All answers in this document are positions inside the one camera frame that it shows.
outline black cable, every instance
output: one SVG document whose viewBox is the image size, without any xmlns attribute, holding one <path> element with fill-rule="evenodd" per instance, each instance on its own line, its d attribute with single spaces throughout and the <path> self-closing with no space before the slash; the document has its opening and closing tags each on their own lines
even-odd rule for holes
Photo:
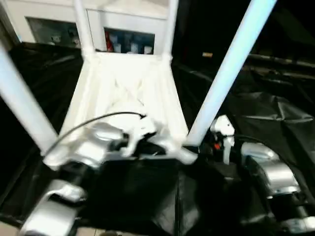
<svg viewBox="0 0 315 236">
<path fill-rule="evenodd" d="M 137 113 L 137 112 L 114 112 L 114 113 L 109 113 L 109 114 L 105 114 L 105 115 L 102 115 L 102 116 L 99 116 L 99 117 L 95 117 L 93 119 L 90 119 L 90 120 L 87 120 L 79 125 L 77 125 L 76 127 L 73 127 L 72 129 L 70 129 L 69 131 L 67 131 L 65 134 L 61 135 L 51 146 L 50 148 L 48 148 L 48 150 L 45 152 L 45 156 L 47 156 L 63 139 L 65 139 L 69 134 L 71 134 L 73 131 L 89 124 L 89 123 L 92 123 L 96 120 L 99 120 L 99 119 L 103 119 L 103 118 L 106 118 L 106 117 L 111 117 L 111 116 L 116 116 L 116 115 L 123 115 L 123 114 L 129 114 L 129 115 L 138 115 L 140 116 L 140 118 L 144 118 L 145 115 L 142 115 L 140 113 Z"/>
</svg>

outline white frame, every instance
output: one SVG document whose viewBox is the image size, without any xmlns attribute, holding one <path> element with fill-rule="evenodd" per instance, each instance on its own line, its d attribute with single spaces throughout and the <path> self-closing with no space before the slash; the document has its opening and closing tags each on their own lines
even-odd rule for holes
<svg viewBox="0 0 315 236">
<path fill-rule="evenodd" d="M 107 50 L 104 33 L 104 28 L 107 27 L 115 30 L 154 34 L 154 54 L 160 55 L 163 52 L 164 33 L 167 24 L 165 19 L 97 10 L 88 10 L 88 18 L 93 44 L 96 49 Z"/>
<path fill-rule="evenodd" d="M 191 127 L 187 144 L 199 146 L 203 141 L 276 2 L 251 0 Z"/>
</svg>

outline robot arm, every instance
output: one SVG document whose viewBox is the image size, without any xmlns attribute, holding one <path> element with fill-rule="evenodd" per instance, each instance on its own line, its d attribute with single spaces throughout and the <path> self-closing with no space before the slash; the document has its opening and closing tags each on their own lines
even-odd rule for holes
<svg viewBox="0 0 315 236">
<path fill-rule="evenodd" d="M 58 177 L 25 221 L 22 236 L 75 235 L 80 206 L 107 161 L 176 158 L 189 165 L 197 154 L 178 145 L 167 130 L 145 117 L 128 133 L 104 122 L 96 123 L 85 128 L 75 141 L 56 146 L 46 158 L 56 160 Z"/>
<path fill-rule="evenodd" d="M 223 139 L 223 162 L 230 161 L 234 128 L 226 116 L 211 126 L 216 140 Z M 315 211 L 295 178 L 294 172 L 279 155 L 261 143 L 243 142 L 241 160 L 236 160 L 256 180 L 280 226 L 290 234 L 315 233 Z"/>
</svg>

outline black fabric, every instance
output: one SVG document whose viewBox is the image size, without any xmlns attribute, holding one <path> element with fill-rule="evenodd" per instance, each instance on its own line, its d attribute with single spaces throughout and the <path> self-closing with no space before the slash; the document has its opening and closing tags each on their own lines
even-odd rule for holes
<svg viewBox="0 0 315 236">
<path fill-rule="evenodd" d="M 90 189 L 91 181 L 96 179 L 95 170 L 82 162 L 71 161 L 58 170 L 58 179 L 80 186 L 85 191 Z"/>
<path fill-rule="evenodd" d="M 82 67 L 80 50 L 46 45 L 21 44 L 10 56 L 30 87 L 53 127 L 59 131 L 68 110 Z M 43 167 L 43 175 L 36 170 L 41 157 L 39 149 L 11 113 L 0 102 L 2 129 L 0 165 L 0 220 L 19 225 L 36 201 L 29 192 L 36 179 L 39 192 L 49 181 L 50 169 Z"/>
<path fill-rule="evenodd" d="M 59 130 L 82 66 L 80 51 L 21 45 L 11 53 L 53 126 Z M 191 127 L 216 70 L 193 71 L 174 63 L 174 79 Z M 314 203 L 315 123 L 313 81 L 241 71 L 220 114 L 237 133 L 266 142 L 295 171 Z M 0 220 L 23 223 L 54 173 L 1 104 L 4 136 Z M 209 136 L 201 150 L 207 150 Z M 79 223 L 144 235 L 280 235 L 266 201 L 248 174 L 201 156 L 193 166 L 176 161 L 111 162 L 104 167 Z"/>
<path fill-rule="evenodd" d="M 249 0 L 181 0 L 174 35 L 174 58 L 198 70 L 209 65 L 218 68 L 249 4 Z M 277 1 L 251 53 L 291 59 L 290 67 L 293 68 L 297 61 L 314 64 L 315 30 L 310 4 L 307 1 L 300 5 Z"/>
</svg>

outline floor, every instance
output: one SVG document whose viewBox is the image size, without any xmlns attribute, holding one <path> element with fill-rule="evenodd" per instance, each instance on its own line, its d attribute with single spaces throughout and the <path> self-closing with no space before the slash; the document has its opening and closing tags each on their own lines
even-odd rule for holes
<svg viewBox="0 0 315 236">
<path fill-rule="evenodd" d="M 80 228 L 78 230 L 77 236 L 100 236 L 105 230 L 91 229 L 91 228 Z M 0 235 L 5 236 L 16 236 L 18 229 L 0 222 Z M 123 236 L 135 236 L 128 233 L 123 233 Z"/>
</svg>

